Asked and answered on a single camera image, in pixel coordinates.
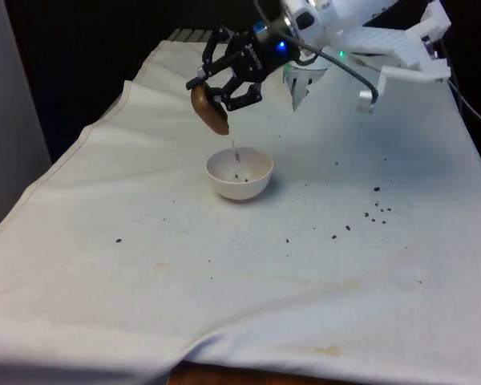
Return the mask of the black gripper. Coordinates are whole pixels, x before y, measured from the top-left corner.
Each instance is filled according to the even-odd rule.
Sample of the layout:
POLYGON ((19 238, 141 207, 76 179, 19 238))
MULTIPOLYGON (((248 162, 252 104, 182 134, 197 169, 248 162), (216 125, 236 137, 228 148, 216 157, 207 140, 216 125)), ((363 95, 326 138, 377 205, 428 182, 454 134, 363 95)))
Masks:
MULTIPOLYGON (((219 26, 212 32, 202 53, 202 66, 198 68, 196 77, 186 83, 188 91, 204 84, 207 79, 231 65, 232 60, 225 55, 213 60, 217 46, 227 43, 231 37, 232 32, 224 26, 219 26)), ((240 79, 266 79, 279 67, 298 59, 300 50, 266 30, 261 34, 245 31, 233 35, 230 55, 235 57, 231 68, 236 77, 232 77, 221 88, 212 88, 212 102, 217 105, 222 103, 227 111, 236 111, 262 101, 260 83, 251 83, 244 94, 233 96, 245 83, 240 79)))

